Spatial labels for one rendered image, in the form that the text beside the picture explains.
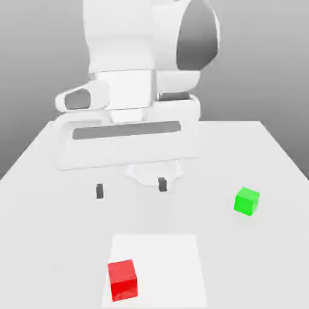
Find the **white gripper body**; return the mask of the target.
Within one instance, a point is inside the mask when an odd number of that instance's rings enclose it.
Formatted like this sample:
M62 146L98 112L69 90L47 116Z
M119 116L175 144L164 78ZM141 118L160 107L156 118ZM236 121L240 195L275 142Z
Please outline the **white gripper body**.
M200 101L157 101L141 122L116 123L111 110L75 111L53 122L61 170L194 158L199 152Z

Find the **small green cube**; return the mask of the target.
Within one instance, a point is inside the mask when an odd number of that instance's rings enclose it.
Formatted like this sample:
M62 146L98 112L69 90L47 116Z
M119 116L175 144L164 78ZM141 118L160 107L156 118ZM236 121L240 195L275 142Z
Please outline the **small green cube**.
M259 197L259 192L242 187L235 197L234 210L251 216L258 206Z

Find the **small red cube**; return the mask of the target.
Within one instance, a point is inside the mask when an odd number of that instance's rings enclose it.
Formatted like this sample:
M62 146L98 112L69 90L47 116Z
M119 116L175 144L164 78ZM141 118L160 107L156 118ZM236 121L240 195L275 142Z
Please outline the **small red cube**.
M138 296L138 280L133 260L109 263L108 274L114 302Z

